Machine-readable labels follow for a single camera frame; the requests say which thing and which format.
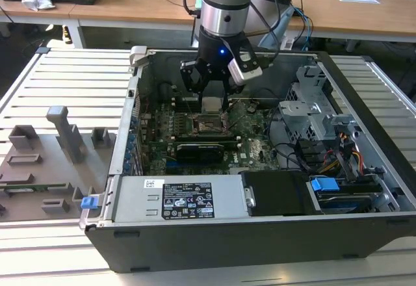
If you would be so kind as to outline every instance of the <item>desk leg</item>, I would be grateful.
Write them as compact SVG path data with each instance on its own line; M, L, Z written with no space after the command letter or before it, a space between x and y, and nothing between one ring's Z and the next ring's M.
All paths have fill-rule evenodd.
M0 22L0 34L4 38L10 37L10 31L7 28L7 23Z
M353 50L356 48L357 43L359 40L349 39L346 43L345 50L347 52L353 52Z
M79 25L78 19L70 20L69 23L66 24L68 26L68 30L70 31L70 36L73 42L73 46L76 49L84 49L85 48L85 40L84 34L81 26Z

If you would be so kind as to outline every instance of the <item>black plastic cover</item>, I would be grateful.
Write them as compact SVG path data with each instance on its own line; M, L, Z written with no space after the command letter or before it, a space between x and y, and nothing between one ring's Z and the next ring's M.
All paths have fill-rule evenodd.
M244 187L251 187L255 207L250 216L317 215L306 187L307 175L301 171L243 172Z

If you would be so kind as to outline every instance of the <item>gray metal chassis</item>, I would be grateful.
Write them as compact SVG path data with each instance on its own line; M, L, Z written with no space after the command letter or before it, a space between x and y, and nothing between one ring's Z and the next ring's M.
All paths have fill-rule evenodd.
M253 218L246 212L238 175L154 177L164 179L165 183L195 183L208 179L213 184L215 218L166 221L160 217L160 213L146 216L147 209L161 206L160 202L155 204L146 201L148 195L161 198L161 189L152 190L151 194L144 189L144 180L152 177L118 175L117 170L121 169L117 167L120 154L114 152L106 193L101 195L104 203L101 214L88 219L88 211L83 211L81 220L86 226L86 236L112 270L180 270L366 257L396 238L416 235L415 197L411 190L413 185L409 182L409 175L414 174L414 171L410 164L405 160L408 166L398 166L393 164L391 157L386 156L386 146L381 147L378 143L378 136L382 137L383 133L372 127L372 115L368 117L354 109L357 105L351 100L356 93L351 91L349 84L345 84L346 79L328 56L294 53L283 57L309 58L326 74L365 133L365 136L361 136L365 140L360 146L371 150L369 156L374 165L386 169L389 176L387 180L393 183L389 187L400 186L403 190L406 196L403 210L354 215ZM136 78L141 77L143 69L139 67ZM135 89L134 83L129 87ZM129 124L130 107L133 109L132 105L124 107L115 151L118 148L120 151L125 149L122 125Z

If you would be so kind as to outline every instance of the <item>warning label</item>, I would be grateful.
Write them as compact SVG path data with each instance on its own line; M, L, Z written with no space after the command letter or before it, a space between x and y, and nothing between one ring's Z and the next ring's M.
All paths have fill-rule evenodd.
M162 217L165 220L214 218L210 183L163 185Z

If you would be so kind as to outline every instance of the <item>metal bracket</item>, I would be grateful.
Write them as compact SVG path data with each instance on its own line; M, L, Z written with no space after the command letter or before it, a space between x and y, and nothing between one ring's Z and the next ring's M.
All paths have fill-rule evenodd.
M312 114L320 113L316 105L309 105L302 101L282 101L279 103L279 110L282 115L290 117L311 116Z
M147 64L149 62L149 55L153 55L155 52L148 50L148 47L144 45L136 45L130 50L130 66L139 67Z
M355 122L355 120L352 115L349 114L326 115L322 120L322 124L326 131L325 135L335 135L335 125L343 125L346 127L352 122Z

